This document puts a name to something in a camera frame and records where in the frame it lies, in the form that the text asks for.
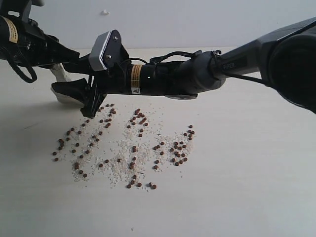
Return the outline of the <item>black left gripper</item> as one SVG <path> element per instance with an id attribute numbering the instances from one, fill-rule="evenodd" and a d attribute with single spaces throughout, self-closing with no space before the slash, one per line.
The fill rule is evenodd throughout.
<path id="1" fill-rule="evenodd" d="M 18 47 L 31 66 L 50 68 L 62 63 L 70 73 L 92 74 L 89 56 L 80 57 L 80 53 L 59 44 L 59 39 L 47 35 L 30 19 L 29 22 L 15 21 L 18 30 Z"/>

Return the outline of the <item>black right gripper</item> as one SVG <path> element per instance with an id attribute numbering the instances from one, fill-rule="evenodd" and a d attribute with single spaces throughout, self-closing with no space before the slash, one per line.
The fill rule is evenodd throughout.
<path id="1" fill-rule="evenodd" d="M 55 92 L 70 96 L 81 103 L 81 113 L 84 117 L 95 117 L 99 107 L 108 94 L 131 93 L 131 60 L 122 44 L 106 46 L 97 60 L 102 70 L 92 68 L 92 53 L 84 57 L 89 63 L 89 78 L 70 82 L 54 82 L 51 86 Z"/>

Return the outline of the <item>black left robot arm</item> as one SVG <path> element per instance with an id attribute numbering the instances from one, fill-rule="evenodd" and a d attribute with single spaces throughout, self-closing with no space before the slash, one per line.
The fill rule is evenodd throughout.
<path id="1" fill-rule="evenodd" d="M 66 71 L 92 72 L 88 57 L 63 46 L 55 36 L 45 34 L 29 17 L 31 7 L 44 6 L 43 0 L 2 0 L 0 2 L 0 58 L 15 68 L 53 68 L 62 64 Z"/>

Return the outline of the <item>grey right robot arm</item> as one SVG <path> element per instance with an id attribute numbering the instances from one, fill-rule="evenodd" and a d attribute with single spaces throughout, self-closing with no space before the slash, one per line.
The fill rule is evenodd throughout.
<path id="1" fill-rule="evenodd" d="M 116 30 L 102 39 L 101 47 L 64 66 L 89 79 L 52 84 L 56 94 L 81 103 L 87 118 L 95 116 L 108 94 L 191 100 L 220 88 L 227 78 L 263 84 L 295 106 L 316 110 L 315 18 L 279 28 L 227 53 L 174 51 L 139 65 L 128 56 Z M 187 60 L 169 61 L 169 56 Z"/>

